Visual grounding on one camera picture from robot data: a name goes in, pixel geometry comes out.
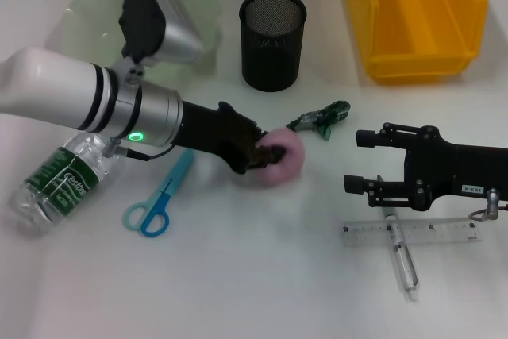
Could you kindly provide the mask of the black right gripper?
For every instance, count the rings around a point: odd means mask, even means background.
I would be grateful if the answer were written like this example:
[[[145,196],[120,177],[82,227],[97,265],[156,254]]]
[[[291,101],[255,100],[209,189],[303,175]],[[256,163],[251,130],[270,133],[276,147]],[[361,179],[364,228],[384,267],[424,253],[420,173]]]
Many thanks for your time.
[[[406,149],[404,182],[344,176],[345,192],[366,194],[370,207],[428,210],[443,196],[487,199],[490,191],[495,191],[499,200],[507,200],[505,148],[453,144],[434,126],[417,128],[389,122],[378,133],[358,130],[356,144]]]

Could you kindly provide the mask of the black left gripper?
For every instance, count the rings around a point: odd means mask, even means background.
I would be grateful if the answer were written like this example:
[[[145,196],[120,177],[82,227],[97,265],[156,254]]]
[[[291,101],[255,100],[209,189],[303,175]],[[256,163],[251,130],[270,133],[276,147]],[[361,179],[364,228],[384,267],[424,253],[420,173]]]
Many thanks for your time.
[[[234,172],[244,174],[277,164],[286,155],[282,146],[256,147],[256,142],[267,134],[267,130],[236,112],[227,102],[219,102],[216,110],[184,102],[176,144],[214,154]]]

